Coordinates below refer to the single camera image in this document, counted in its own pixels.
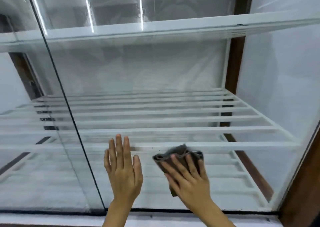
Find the upper shelf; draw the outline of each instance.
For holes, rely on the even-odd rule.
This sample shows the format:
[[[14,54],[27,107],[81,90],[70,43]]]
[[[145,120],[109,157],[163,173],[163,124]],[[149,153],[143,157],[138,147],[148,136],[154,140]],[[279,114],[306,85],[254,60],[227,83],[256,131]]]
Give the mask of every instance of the upper shelf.
[[[320,23],[320,14],[285,11],[46,30],[50,50],[229,39]],[[0,34],[0,52],[45,49],[41,32]]]

